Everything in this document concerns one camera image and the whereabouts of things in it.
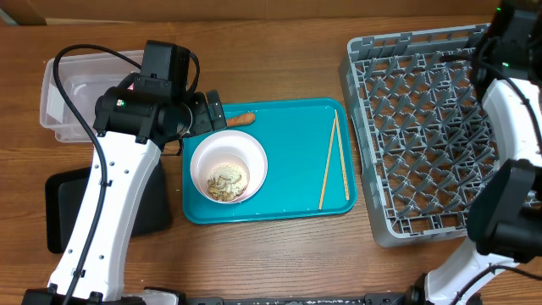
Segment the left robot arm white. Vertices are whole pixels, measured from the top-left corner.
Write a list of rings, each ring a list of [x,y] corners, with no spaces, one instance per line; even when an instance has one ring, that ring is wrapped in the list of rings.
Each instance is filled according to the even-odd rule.
[[[225,128],[217,91],[171,97],[118,87],[97,99],[93,166],[69,243],[25,304],[181,304],[164,288],[124,294],[124,266],[147,182],[166,143]]]

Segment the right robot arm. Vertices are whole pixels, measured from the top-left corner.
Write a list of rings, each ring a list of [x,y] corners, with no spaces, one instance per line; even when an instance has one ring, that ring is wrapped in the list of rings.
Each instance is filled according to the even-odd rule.
[[[475,197],[467,238],[437,269],[422,274],[401,304],[480,304],[479,290],[541,254],[541,3],[503,1],[468,61],[470,82],[495,133],[500,167]]]

